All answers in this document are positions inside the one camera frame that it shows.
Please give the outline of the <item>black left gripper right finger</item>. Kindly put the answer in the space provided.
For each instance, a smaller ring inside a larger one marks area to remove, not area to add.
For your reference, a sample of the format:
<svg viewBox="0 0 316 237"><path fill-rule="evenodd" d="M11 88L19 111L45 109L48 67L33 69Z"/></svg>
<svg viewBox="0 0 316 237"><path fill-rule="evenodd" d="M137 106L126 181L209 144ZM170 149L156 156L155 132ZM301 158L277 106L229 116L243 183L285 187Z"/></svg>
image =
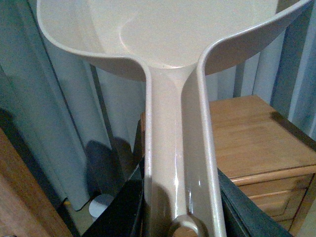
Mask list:
<svg viewBox="0 0 316 237"><path fill-rule="evenodd" d="M221 170L218 170L226 233L229 237L290 237Z"/></svg>

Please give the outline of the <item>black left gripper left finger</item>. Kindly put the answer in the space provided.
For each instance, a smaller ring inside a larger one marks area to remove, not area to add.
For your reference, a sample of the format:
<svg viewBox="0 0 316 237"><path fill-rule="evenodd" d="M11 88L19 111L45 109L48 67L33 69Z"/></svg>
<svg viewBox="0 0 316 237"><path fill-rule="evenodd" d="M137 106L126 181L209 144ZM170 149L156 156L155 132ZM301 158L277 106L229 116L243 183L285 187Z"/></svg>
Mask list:
<svg viewBox="0 0 316 237"><path fill-rule="evenodd" d="M83 234L84 237L140 237L144 200L142 158L112 203Z"/></svg>

